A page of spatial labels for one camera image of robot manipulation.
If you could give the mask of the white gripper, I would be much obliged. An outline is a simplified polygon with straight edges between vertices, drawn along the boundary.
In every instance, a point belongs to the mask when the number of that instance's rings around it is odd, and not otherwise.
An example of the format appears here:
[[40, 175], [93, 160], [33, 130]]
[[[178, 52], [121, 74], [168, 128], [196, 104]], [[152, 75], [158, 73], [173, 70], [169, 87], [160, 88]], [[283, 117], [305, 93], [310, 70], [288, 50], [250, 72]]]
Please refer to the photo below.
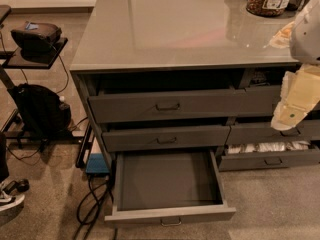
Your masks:
[[302, 64], [295, 73], [286, 71], [282, 80], [280, 101], [271, 127], [286, 131], [296, 127], [320, 102], [320, 67]]

